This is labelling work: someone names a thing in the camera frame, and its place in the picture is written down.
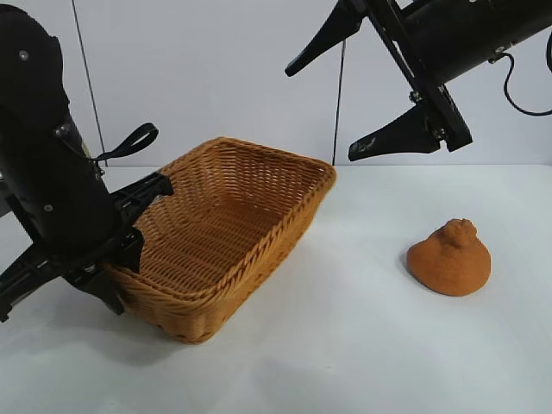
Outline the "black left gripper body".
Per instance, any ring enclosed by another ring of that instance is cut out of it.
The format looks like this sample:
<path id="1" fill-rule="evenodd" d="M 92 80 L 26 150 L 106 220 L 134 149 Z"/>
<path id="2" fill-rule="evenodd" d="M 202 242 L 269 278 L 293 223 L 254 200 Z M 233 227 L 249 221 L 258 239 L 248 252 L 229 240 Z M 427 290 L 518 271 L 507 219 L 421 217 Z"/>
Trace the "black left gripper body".
<path id="1" fill-rule="evenodd" d="M 100 162 L 134 154 L 158 135 L 150 122 L 137 128 L 115 150 L 85 155 L 70 115 L 52 129 L 26 127 L 1 112 L 1 174 L 9 209 L 32 240 L 1 274 L 1 319 L 48 282 L 83 267 L 100 267 L 135 228 L 157 198 L 173 194 L 170 179 L 154 172 L 109 192 Z"/>

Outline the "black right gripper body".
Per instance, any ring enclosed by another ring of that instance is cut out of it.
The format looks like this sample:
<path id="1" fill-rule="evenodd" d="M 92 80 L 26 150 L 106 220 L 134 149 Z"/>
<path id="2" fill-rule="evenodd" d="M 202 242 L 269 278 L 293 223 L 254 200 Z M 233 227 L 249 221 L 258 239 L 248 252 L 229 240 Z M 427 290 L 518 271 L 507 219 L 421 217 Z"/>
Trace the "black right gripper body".
<path id="1" fill-rule="evenodd" d="M 471 143 L 445 85 L 550 27 L 549 1 L 367 2 L 367 17 L 412 88 L 445 128 L 448 151 Z"/>

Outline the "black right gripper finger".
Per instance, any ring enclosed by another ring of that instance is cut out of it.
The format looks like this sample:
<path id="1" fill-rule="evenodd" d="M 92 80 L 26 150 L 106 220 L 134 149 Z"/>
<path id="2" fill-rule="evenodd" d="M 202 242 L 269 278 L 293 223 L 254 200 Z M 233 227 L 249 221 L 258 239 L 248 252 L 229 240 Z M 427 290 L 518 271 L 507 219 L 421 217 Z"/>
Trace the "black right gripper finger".
<path id="1" fill-rule="evenodd" d="M 367 1 L 339 0 L 331 10 L 323 26 L 285 68 L 285 75 L 292 77 L 332 47 L 356 34 L 362 20 L 367 17 Z"/>

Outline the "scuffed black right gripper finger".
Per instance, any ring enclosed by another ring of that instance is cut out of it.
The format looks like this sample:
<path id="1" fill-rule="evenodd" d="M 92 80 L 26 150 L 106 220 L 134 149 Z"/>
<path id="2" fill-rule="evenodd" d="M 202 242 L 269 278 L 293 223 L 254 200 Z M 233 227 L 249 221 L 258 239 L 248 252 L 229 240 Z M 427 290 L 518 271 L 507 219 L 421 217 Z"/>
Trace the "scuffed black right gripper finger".
<path id="1" fill-rule="evenodd" d="M 350 161 L 388 154 L 431 154 L 441 148 L 445 128 L 424 105 L 416 105 L 386 126 L 349 146 Z"/>

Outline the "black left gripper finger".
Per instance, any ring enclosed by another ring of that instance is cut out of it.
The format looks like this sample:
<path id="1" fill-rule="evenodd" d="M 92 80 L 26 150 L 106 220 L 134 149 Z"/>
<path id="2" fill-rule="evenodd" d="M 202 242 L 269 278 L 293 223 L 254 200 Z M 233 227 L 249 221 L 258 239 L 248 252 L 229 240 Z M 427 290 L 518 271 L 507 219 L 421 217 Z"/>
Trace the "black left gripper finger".
<path id="1" fill-rule="evenodd" d="M 132 227 L 125 235 L 121 243 L 107 255 L 106 263 L 115 267 L 127 268 L 133 273 L 138 273 L 141 266 L 141 253 L 144 247 L 142 232 Z"/>
<path id="2" fill-rule="evenodd" d="M 99 299 L 116 315 L 124 312 L 116 284 L 102 268 L 83 267 L 65 275 L 64 280 L 77 290 Z"/>

